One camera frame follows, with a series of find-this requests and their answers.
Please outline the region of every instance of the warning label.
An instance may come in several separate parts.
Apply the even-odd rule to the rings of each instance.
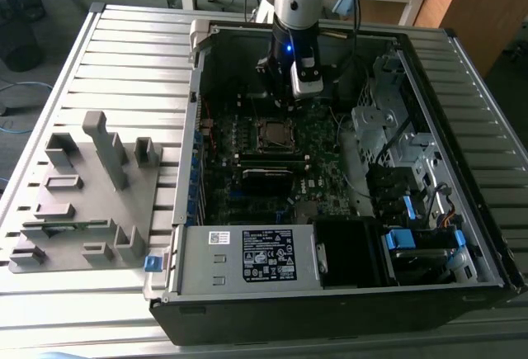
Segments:
[[[242,243],[246,282],[297,280],[291,229],[243,231]]]

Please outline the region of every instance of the blue latch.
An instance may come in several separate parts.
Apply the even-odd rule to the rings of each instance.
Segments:
[[[189,197],[195,198],[196,194],[198,194],[198,187],[194,184],[189,185]]]
[[[409,214],[409,219],[415,220],[416,213],[414,212],[413,203],[411,202],[411,197],[403,196],[403,202],[405,202],[405,206],[407,207],[407,213]]]
[[[198,182],[198,171],[196,169],[191,170],[191,175],[189,176],[189,180],[192,183]]]
[[[162,272],[163,271],[163,257],[147,256],[144,264],[145,272]]]
[[[459,229],[455,231],[455,238],[456,238],[457,244],[459,245],[459,248],[462,248],[463,246],[465,246],[464,233],[460,231]]]
[[[416,248],[413,233],[410,229],[391,229],[388,234],[385,234],[385,240],[389,250]]]
[[[196,202],[195,201],[187,202],[187,213],[189,215],[195,215],[196,214]]]
[[[200,160],[196,156],[193,155],[191,158],[191,166],[193,168],[198,168],[199,165],[200,165]]]

